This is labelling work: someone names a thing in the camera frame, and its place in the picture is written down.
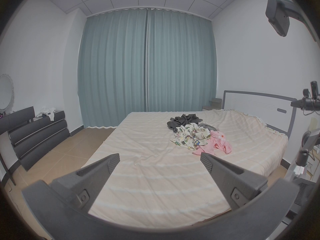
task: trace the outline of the beige floor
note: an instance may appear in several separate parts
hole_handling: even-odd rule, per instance
[[[113,128],[83,129],[73,137],[67,138],[56,146],[29,171],[25,171],[22,166],[18,167],[13,174],[16,186],[13,185],[11,180],[8,180],[5,190],[9,198],[24,220],[38,235],[51,239],[26,206],[21,190],[37,180],[42,179],[46,183],[50,183],[55,178],[81,168],[113,130]],[[272,184],[278,178],[283,178],[286,171],[284,167],[279,166],[268,177],[268,185]]]

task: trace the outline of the curtain pleat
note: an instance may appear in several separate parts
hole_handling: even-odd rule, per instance
[[[78,96],[87,126],[118,126],[146,111],[144,64],[147,9],[87,19],[79,51]]]
[[[78,61],[85,127],[118,126],[133,111],[199,111],[216,85],[209,20],[158,9],[87,19]]]
[[[199,111],[215,97],[217,63],[211,22],[171,10],[150,10],[148,111]]]

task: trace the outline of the gray garment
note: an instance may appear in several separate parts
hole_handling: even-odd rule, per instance
[[[213,127],[212,125],[210,124],[206,124],[206,123],[198,123],[198,126],[199,127],[203,127],[203,128],[207,128],[209,131],[213,130],[213,131],[217,131],[217,129],[215,127]]]

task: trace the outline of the bed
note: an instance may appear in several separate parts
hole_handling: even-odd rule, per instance
[[[283,157],[295,110],[287,102],[276,104],[276,99],[285,101],[283,96],[226,92],[223,106],[228,110],[130,113],[84,165],[110,154],[120,154],[120,162],[89,214],[127,226],[176,228],[193,225],[230,209],[200,157],[170,141],[174,133],[166,123],[182,113],[196,113],[225,134],[233,151],[225,154],[217,149],[215,156],[269,176]],[[266,100],[256,102],[255,95]],[[280,113],[280,118],[286,116],[281,120],[270,118],[274,111]],[[259,118],[261,115],[273,125],[263,122]]]

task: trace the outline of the white headboard panel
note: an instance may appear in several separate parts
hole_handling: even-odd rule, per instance
[[[290,137],[297,110],[290,104],[296,100],[267,93],[225,90],[222,108],[260,117],[268,127]]]

